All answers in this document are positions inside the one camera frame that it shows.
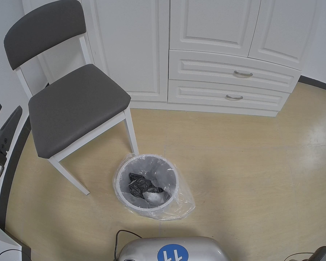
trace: beige floor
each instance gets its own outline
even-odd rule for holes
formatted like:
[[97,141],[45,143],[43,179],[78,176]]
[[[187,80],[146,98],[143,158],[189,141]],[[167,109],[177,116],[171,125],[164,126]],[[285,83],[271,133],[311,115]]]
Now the beige floor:
[[[122,123],[63,161],[88,196],[37,157],[30,135],[6,228],[32,248],[34,261],[113,260],[118,229],[213,237],[234,261],[283,260],[326,245],[325,90],[299,83],[276,118],[143,109],[132,116],[140,152],[181,170],[193,213],[161,222],[117,200],[112,177],[130,151]],[[122,233],[119,247],[133,238]]]

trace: black plastic bag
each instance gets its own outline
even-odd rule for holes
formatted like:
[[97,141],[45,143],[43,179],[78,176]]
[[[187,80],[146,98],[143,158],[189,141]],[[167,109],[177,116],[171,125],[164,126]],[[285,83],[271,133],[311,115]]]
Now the black plastic bag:
[[144,176],[139,174],[129,173],[129,180],[130,193],[135,197],[145,199],[143,197],[144,192],[161,193],[164,191],[162,188],[154,186],[150,180],[145,179]]

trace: cabinet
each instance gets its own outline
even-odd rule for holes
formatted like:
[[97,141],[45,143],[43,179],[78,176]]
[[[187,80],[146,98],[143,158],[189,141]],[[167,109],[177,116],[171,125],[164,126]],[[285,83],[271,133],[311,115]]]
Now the cabinet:
[[[44,1],[55,0],[23,0],[23,5]],[[300,77],[320,5],[320,0],[79,1],[92,60],[131,95],[131,107],[267,116],[281,110]],[[66,47],[70,62],[83,65],[80,48],[72,41]],[[58,67],[56,55],[40,59]]]

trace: metal handle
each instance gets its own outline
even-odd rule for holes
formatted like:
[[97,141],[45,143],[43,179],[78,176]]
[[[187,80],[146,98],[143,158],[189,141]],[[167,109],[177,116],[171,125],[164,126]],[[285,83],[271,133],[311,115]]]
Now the metal handle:
[[234,71],[235,74],[238,74],[240,76],[253,76],[252,73],[242,73],[242,72],[237,72],[237,71]]
[[243,98],[243,96],[240,96],[239,98],[237,98],[237,97],[231,97],[231,96],[226,95],[226,98],[232,98],[234,100],[241,100]]

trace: trash bag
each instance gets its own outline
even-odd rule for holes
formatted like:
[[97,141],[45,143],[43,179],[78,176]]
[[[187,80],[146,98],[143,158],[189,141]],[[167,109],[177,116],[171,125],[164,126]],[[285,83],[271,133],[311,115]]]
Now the trash bag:
[[176,166],[155,154],[128,154],[114,175],[113,188],[131,212],[157,220],[182,219],[195,208]]

